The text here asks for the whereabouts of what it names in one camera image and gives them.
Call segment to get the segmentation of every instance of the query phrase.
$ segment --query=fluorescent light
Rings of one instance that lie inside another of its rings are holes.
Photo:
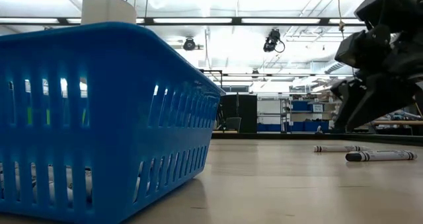
[[[264,24],[317,24],[320,19],[241,19],[242,23]]]
[[[68,23],[80,24],[82,19],[66,19]]]
[[[57,19],[0,18],[0,23],[59,23]]]
[[[289,73],[260,73],[260,74],[253,74],[253,73],[228,73],[224,75],[224,77],[306,77],[310,76],[310,74],[289,74]]]
[[[340,19],[330,19],[329,24],[339,24]],[[360,22],[358,19],[342,19],[342,22],[345,24],[364,24],[364,22]]]
[[[153,19],[155,23],[231,23],[232,19],[198,18],[198,19]]]

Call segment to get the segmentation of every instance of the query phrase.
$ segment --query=security camera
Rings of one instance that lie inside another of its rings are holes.
[[[278,43],[281,43],[282,45],[284,45],[284,49],[280,52],[276,50],[276,46],[278,45]],[[263,50],[264,52],[273,52],[273,51],[278,53],[284,52],[285,44],[280,40],[279,29],[272,29],[272,31],[270,31],[269,36],[266,38],[266,41],[264,43]]]
[[[184,46],[183,46],[184,50],[186,51],[192,51],[196,48],[196,43],[194,42],[193,38],[187,38],[185,40]]]

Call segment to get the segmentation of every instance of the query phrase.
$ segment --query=blue plastic basket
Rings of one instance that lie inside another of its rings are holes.
[[[118,223],[201,172],[223,94],[117,22],[0,37],[0,82],[0,211],[77,223]]]

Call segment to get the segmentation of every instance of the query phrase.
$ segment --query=ceiling light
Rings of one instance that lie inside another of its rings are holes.
[[[182,18],[168,18],[168,19],[153,19],[154,23],[231,23],[232,19],[219,19],[219,18],[192,18],[192,19],[182,19]]]
[[[241,19],[241,22],[253,24],[317,24],[320,19]]]
[[[57,19],[0,18],[0,23],[59,23]]]
[[[67,23],[80,24],[82,19],[66,19]]]
[[[340,19],[330,19],[329,24],[339,24]],[[342,19],[342,22],[345,24],[364,24],[364,22],[360,22],[358,19]]]

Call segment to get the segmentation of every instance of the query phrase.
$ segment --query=table surface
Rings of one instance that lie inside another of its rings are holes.
[[[422,223],[422,159],[348,163],[314,145],[423,155],[420,147],[351,141],[212,140],[202,174],[126,223]],[[0,223],[47,222],[3,214]]]

